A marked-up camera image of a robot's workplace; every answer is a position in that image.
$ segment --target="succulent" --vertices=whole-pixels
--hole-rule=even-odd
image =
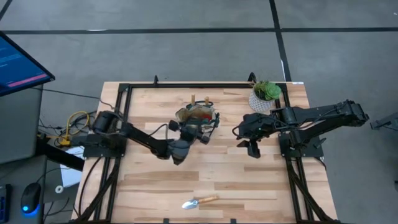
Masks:
[[[260,81],[254,85],[254,92],[261,100],[276,100],[281,91],[279,86],[269,81]]]

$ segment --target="wooden tabletop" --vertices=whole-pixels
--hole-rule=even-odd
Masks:
[[[101,99],[115,104],[119,82],[104,83]],[[287,83],[291,106],[308,108],[303,84]],[[129,122],[147,132],[175,119],[175,112],[190,103],[191,94],[197,100],[209,96],[220,113],[218,127],[208,145],[196,141],[185,162],[176,166],[172,160],[162,161],[149,149],[128,140],[122,158],[112,222],[162,223],[293,223],[295,222],[289,180],[284,158],[280,155],[277,133],[259,142],[261,158],[249,157],[231,130],[242,121],[244,114],[253,113],[248,105],[251,89],[232,88],[136,88],[133,89]],[[100,104],[98,111],[110,110]],[[154,135],[164,139],[165,129]],[[169,138],[179,132],[169,131]],[[96,159],[85,162],[75,206],[88,170]],[[336,218],[336,212],[325,168],[313,158],[303,159],[308,189],[322,209]],[[83,194],[82,211],[98,192],[103,159],[90,176]],[[182,204],[196,197],[218,194],[220,199],[184,210]],[[306,217],[300,195],[302,216]],[[105,217],[108,194],[104,198],[101,217]]]

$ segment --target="blue light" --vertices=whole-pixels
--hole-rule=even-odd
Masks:
[[[39,210],[40,210],[40,205],[37,205],[36,209],[35,209],[33,212],[30,212],[30,213],[23,213],[23,214],[24,214],[25,217],[33,217],[33,216],[37,215],[37,213],[39,212]]]

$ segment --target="computer monitor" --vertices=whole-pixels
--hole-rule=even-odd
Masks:
[[[55,77],[0,31],[0,96],[55,80]]]

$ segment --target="computer mouse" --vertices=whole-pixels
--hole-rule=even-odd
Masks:
[[[31,183],[26,186],[21,197],[21,209],[25,214],[32,213],[39,205],[40,191],[42,187],[38,183]]]

